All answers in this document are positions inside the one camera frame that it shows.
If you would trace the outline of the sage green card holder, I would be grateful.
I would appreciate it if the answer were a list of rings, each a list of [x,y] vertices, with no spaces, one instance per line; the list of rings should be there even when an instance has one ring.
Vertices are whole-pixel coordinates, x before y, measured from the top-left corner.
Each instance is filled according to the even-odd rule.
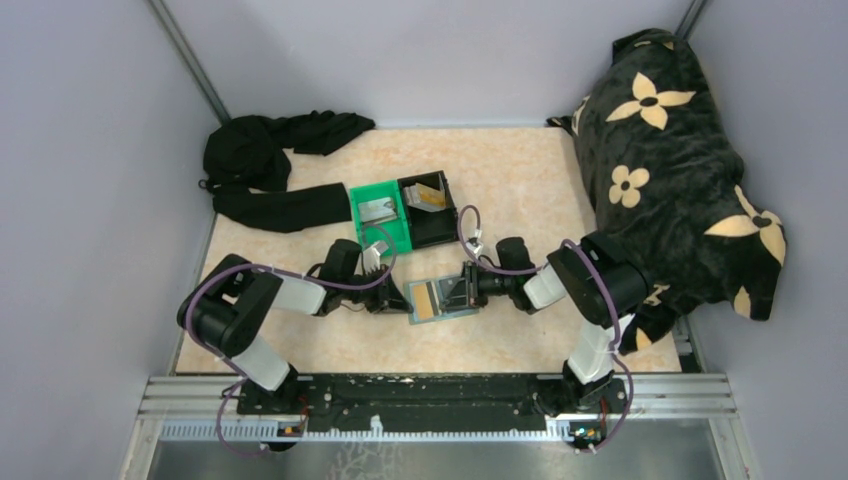
[[[415,307],[410,293],[410,286],[416,283],[432,282],[437,292],[439,302],[439,314],[434,318],[425,321],[419,321],[415,315]],[[408,315],[410,325],[423,325],[426,323],[450,320],[465,316],[475,315],[480,312],[479,308],[475,308],[470,304],[470,300],[466,295],[465,280],[461,275],[450,275],[439,278],[417,280],[407,282],[404,285],[404,293],[407,299],[413,306],[413,312]]]

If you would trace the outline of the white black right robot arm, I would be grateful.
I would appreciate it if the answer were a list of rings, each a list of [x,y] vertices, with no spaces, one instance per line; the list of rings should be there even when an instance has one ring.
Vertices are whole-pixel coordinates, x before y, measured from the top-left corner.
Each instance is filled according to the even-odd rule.
[[[613,355],[624,337],[624,324],[647,298],[649,275],[600,231],[578,244],[563,242],[537,267],[524,239],[496,244],[499,264],[477,258],[464,263],[458,278],[444,287],[443,312],[483,308],[492,296],[506,296],[524,313],[535,314],[568,298],[584,321],[575,349],[563,364],[563,407],[588,412],[602,403],[612,381]]]

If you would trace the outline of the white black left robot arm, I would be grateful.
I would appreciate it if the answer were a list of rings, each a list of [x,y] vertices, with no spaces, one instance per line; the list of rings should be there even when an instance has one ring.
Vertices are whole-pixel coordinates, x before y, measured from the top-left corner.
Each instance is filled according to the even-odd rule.
[[[362,247],[338,239],[325,260],[304,275],[229,254],[183,301],[176,323],[242,378],[235,389],[239,413],[299,413],[308,407],[306,386],[260,335],[269,311],[325,317],[350,302],[371,314],[413,312],[381,260],[388,249],[384,241]]]

